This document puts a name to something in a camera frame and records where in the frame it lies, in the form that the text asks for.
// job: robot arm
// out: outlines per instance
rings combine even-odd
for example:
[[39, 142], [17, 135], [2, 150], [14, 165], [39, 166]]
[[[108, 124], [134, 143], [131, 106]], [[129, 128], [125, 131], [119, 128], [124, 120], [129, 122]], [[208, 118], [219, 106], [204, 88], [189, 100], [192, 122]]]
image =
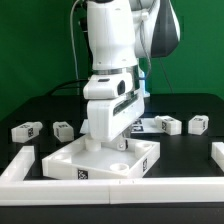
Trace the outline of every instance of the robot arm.
[[[144, 112], [137, 58], [150, 60], [152, 53], [166, 56], [172, 51], [167, 51], [167, 42], [161, 46], [157, 39], [164, 36], [158, 16], [161, 6], [166, 4], [165, 8], [170, 9], [169, 19], [177, 20], [169, 0], [89, 0], [87, 3], [94, 75], [84, 88], [84, 97], [89, 99], [87, 113], [92, 138], [110, 142]], [[177, 45], [178, 22], [174, 28]], [[159, 47], [151, 48], [154, 43]]]

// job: black table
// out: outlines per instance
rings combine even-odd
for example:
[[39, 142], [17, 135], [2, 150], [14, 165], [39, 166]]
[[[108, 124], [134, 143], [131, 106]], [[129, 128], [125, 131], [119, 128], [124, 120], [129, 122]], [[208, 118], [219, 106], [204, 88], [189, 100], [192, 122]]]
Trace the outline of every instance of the black table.
[[[26, 180], [48, 179], [42, 175], [42, 158], [63, 147], [53, 135], [55, 121], [67, 121], [75, 138], [87, 117], [86, 101], [79, 96], [41, 96], [24, 105], [0, 122], [0, 173], [24, 145], [35, 146], [36, 161]], [[211, 159], [212, 142], [224, 142], [224, 101], [211, 94], [152, 95], [145, 100], [142, 117], [169, 115], [182, 121], [182, 134], [133, 134], [133, 138], [161, 143], [161, 156], [144, 178], [212, 177], [224, 173]], [[201, 136], [188, 134], [188, 121], [207, 115], [209, 128]], [[25, 144], [13, 143], [11, 128], [27, 121], [40, 121], [40, 135]], [[0, 223], [221, 223], [224, 203], [166, 203], [128, 205], [68, 205], [0, 207]]]

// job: black label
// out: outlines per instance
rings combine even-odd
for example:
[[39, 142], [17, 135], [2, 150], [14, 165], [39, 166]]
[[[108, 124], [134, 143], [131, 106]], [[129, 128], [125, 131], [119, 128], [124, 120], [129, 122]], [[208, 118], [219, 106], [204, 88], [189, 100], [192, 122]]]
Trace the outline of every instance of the black label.
[[86, 170], [78, 170], [78, 179], [79, 180], [86, 180], [86, 179], [88, 179], [88, 171], [86, 171]]
[[33, 136], [33, 128], [28, 129], [28, 137], [32, 137]]
[[143, 172], [145, 172], [147, 170], [147, 167], [148, 167], [148, 165], [147, 165], [147, 158], [146, 158], [143, 162]]
[[142, 126], [133, 126], [132, 132], [144, 131]]
[[166, 131], [166, 123], [162, 121], [162, 129]]
[[59, 129], [58, 129], [58, 128], [56, 128], [56, 135], [57, 135], [58, 138], [59, 138]]
[[29, 128], [30, 125], [27, 125], [27, 124], [24, 124], [24, 125], [21, 125], [20, 128]]
[[58, 127], [59, 127], [59, 128], [67, 128], [68, 125], [66, 125], [66, 124], [61, 124], [61, 125], [58, 125]]

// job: green backdrop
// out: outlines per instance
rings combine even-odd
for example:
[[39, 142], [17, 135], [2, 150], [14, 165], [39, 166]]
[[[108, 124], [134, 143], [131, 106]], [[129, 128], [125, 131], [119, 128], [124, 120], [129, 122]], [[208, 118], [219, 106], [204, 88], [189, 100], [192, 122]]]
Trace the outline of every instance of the green backdrop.
[[[173, 0], [181, 42], [163, 64], [175, 93], [214, 93], [224, 98], [224, 1]], [[69, 16], [71, 0], [0, 0], [0, 119], [27, 99], [75, 78]], [[83, 35], [74, 17], [78, 68], [88, 76]], [[170, 89], [158, 59], [146, 85]]]

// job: label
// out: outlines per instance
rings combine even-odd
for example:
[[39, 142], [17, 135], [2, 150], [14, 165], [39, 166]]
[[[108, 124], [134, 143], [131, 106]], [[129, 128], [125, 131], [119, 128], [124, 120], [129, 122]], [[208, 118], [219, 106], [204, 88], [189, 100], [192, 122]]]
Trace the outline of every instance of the label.
[[33, 128], [28, 129], [28, 137], [32, 137], [33, 136]]
[[163, 129], [164, 131], [166, 131], [166, 122], [163, 122], [163, 121], [162, 121], [162, 129]]
[[88, 179], [88, 171], [86, 171], [86, 170], [78, 170], [78, 179], [79, 180], [86, 180], [86, 179]]
[[148, 167], [148, 165], [147, 165], [147, 158], [146, 158], [143, 162], [143, 172], [145, 172], [147, 170], [147, 167]]

